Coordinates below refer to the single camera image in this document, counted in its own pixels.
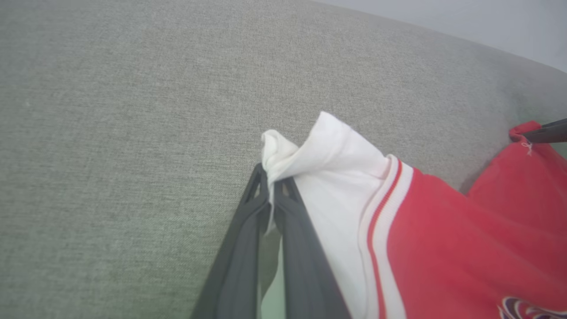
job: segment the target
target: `red stripe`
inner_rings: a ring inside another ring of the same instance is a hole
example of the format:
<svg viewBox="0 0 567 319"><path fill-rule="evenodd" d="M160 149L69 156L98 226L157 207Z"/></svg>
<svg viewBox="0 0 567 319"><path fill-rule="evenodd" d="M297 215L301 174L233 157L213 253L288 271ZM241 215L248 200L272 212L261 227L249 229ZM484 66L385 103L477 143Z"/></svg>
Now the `red stripe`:
<svg viewBox="0 0 567 319"><path fill-rule="evenodd" d="M401 161L397 161L397 172L396 178L394 178L392 186L378 205L378 208L374 212L372 216L372 220L370 220L370 227L368 228L368 236L366 238L366 244L368 245L368 250L370 251L370 257L372 257L372 268L374 270L374 279L376 280L376 292L378 294L378 318L385 319L386 318L386 306L384 306L384 296L382 293L381 285L380 285L380 276L378 274L378 261L376 259L376 253L374 252L374 228L376 228L376 222L378 221L378 216L382 212L382 209L388 202L390 195L392 195L392 191L396 188L397 182L400 179L401 175Z"/></svg>

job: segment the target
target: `clothing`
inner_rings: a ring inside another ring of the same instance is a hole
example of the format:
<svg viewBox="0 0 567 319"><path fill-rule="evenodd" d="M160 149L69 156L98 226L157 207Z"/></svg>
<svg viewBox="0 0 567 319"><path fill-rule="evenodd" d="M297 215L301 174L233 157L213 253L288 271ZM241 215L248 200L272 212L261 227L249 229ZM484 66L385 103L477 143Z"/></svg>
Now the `clothing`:
<svg viewBox="0 0 567 319"><path fill-rule="evenodd" d="M265 133L263 164L295 176L353 318L524 318L567 310L567 161L537 128L467 196L324 112L301 148Z"/></svg>

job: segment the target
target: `white wall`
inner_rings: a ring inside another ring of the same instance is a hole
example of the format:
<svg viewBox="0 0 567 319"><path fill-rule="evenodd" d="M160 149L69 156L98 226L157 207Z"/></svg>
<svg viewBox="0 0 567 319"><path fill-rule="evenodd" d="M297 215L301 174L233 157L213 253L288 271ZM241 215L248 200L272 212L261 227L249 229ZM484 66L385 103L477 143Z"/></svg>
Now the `white wall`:
<svg viewBox="0 0 567 319"><path fill-rule="evenodd" d="M567 72L567 0L316 0L426 27Z"/></svg>

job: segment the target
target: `red fabric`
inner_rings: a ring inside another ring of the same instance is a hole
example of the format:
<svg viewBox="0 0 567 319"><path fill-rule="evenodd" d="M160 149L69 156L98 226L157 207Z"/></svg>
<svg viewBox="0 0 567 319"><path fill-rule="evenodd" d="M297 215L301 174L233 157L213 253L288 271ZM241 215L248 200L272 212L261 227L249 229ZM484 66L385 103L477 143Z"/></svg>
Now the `red fabric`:
<svg viewBox="0 0 567 319"><path fill-rule="evenodd" d="M467 196L414 170L388 238L409 319L567 311L567 161L520 135L539 127L512 129Z"/></svg>

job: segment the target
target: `gray upholstered couch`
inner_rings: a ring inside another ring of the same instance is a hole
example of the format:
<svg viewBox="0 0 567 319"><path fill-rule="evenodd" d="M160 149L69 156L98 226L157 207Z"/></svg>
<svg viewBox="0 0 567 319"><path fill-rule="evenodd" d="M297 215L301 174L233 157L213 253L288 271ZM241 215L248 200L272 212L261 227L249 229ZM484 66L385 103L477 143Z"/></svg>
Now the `gray upholstered couch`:
<svg viewBox="0 0 567 319"><path fill-rule="evenodd" d="M466 191L567 74L305 0L0 3L0 318L187 318L269 128Z"/></svg>

